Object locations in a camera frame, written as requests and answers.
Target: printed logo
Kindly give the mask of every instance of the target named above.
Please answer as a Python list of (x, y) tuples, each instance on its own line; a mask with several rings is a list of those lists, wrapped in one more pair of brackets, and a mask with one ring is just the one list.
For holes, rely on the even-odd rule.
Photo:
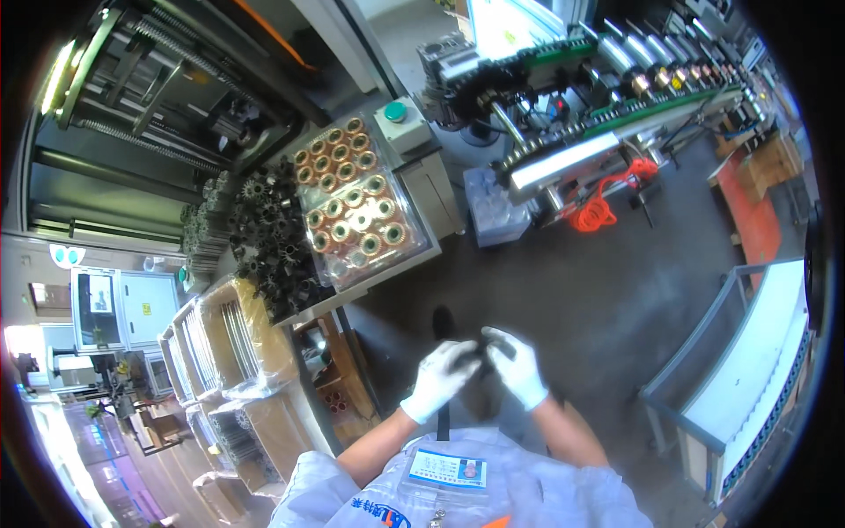
[(411, 521), (387, 504), (376, 504), (368, 500), (354, 498), (352, 507), (363, 509), (373, 517), (380, 518), (381, 524), (387, 526), (387, 528), (411, 528)]

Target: green push button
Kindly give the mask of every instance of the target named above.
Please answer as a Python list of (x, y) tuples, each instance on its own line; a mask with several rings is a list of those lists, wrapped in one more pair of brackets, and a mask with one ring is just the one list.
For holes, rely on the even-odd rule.
[(384, 107), (384, 116), (391, 122), (403, 122), (408, 115), (408, 109), (400, 101), (393, 101)]

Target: white glove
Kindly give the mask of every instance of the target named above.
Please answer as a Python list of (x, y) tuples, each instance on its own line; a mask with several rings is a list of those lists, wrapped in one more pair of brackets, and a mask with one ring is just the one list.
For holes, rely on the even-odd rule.
[(425, 356), (417, 371), (413, 394), (399, 404), (405, 414), (422, 425), (458, 394), (466, 381), (481, 367), (481, 361), (470, 362), (453, 373), (450, 373), (450, 369), (459, 356), (474, 351), (477, 346), (475, 341), (444, 341), (434, 352)]
[[(548, 395), (548, 389), (542, 384), (537, 371), (534, 349), (499, 329), (485, 326), (481, 333), (490, 340), (487, 355), (499, 371), (504, 386), (522, 402), (526, 411), (540, 405)], [(513, 360), (504, 354), (506, 350), (510, 350)]]

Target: control box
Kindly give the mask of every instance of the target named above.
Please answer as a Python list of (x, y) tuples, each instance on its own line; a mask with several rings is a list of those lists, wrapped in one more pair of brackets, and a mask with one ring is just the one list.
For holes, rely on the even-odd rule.
[(431, 139), (423, 113), (408, 95), (382, 106), (373, 116), (384, 138), (400, 154)]

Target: keychain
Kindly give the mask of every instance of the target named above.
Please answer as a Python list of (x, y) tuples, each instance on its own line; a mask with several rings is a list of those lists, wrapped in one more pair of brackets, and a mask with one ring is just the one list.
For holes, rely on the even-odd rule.
[(428, 528), (443, 528), (443, 517), (446, 515), (446, 510), (438, 508), (434, 512), (434, 518), (428, 522)]

